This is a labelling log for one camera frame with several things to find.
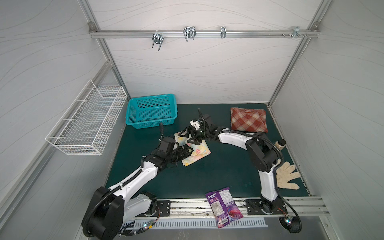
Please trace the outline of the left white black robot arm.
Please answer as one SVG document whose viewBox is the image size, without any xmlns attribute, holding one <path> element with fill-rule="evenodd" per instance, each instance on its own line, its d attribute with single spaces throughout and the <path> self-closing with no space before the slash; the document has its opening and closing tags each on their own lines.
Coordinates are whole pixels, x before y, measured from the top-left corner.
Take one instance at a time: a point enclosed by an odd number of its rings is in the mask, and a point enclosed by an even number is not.
<svg viewBox="0 0 384 240">
<path fill-rule="evenodd" d="M 124 222 L 152 212 L 157 198 L 151 194 L 138 194 L 138 191 L 169 164 L 190 157 L 193 151 L 192 147 L 187 144 L 181 146 L 171 137 L 163 138 L 156 149 L 142 157 L 141 165 L 128 177 L 94 192 L 81 223 L 83 234 L 88 238 L 112 240 Z"/>
</svg>

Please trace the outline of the red plaid skirt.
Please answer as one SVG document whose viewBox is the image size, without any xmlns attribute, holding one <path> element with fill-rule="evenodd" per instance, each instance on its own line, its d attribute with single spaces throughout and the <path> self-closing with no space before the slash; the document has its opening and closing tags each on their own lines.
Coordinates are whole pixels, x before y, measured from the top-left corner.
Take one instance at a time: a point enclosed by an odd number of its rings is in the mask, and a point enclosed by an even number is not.
<svg viewBox="0 0 384 240">
<path fill-rule="evenodd" d="M 263 109 L 231 108 L 231 130 L 268 133 L 266 111 Z"/>
</svg>

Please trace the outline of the floral yellow skirt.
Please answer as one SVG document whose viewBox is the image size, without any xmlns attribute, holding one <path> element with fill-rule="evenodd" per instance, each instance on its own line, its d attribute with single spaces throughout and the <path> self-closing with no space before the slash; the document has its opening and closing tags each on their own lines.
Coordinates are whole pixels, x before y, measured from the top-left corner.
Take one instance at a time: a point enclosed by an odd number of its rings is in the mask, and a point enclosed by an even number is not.
<svg viewBox="0 0 384 240">
<path fill-rule="evenodd" d="M 180 137 L 179 133 L 180 132 L 174 134 L 175 140 L 181 146 L 187 144 L 189 147 L 191 147 L 193 149 L 191 156 L 182 160 L 182 163 L 185 167 L 187 167 L 187 166 L 197 162 L 198 160 L 208 156 L 209 154 L 211 154 L 211 151 L 210 151 L 206 141 L 202 140 L 200 145 L 190 144 L 187 141 L 192 138 L 192 135 L 189 134 L 189 137 L 185 138 L 185 137 Z"/>
</svg>

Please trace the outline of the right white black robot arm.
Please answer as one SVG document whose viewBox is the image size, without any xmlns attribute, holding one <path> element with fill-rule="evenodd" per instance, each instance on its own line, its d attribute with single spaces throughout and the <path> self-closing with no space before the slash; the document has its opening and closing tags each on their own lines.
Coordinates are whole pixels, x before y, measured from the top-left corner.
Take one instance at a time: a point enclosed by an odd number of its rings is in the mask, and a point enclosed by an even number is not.
<svg viewBox="0 0 384 240">
<path fill-rule="evenodd" d="M 269 202 L 278 198 L 276 171 L 278 160 L 282 163 L 284 156 L 264 133 L 244 133 L 217 126 L 209 115 L 200 113 L 197 119 L 191 120 L 179 133 L 179 136 L 189 138 L 190 143 L 195 145 L 201 144 L 203 140 L 216 141 L 246 150 L 252 165 L 259 172 L 262 198 Z"/>
</svg>

